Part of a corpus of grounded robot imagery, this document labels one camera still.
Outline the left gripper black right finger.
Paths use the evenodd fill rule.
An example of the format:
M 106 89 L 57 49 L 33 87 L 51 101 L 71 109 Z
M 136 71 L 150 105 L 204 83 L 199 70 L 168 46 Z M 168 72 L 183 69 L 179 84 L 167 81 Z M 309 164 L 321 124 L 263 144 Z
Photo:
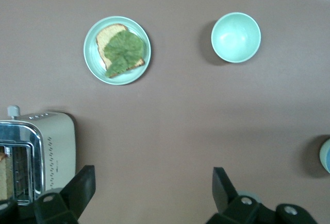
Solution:
M 248 195 L 240 195 L 222 167 L 212 173 L 212 195 L 218 212 L 207 223 L 317 224 L 311 214 L 295 204 L 279 204 L 273 211 Z

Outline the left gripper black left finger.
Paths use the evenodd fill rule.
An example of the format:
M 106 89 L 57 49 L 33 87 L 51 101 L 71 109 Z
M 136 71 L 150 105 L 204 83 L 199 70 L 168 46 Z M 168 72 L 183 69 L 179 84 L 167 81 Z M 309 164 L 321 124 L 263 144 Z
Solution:
M 1 223 L 78 223 L 95 190 L 95 167 L 86 165 L 64 188 L 46 191 L 28 205 L 2 200 Z

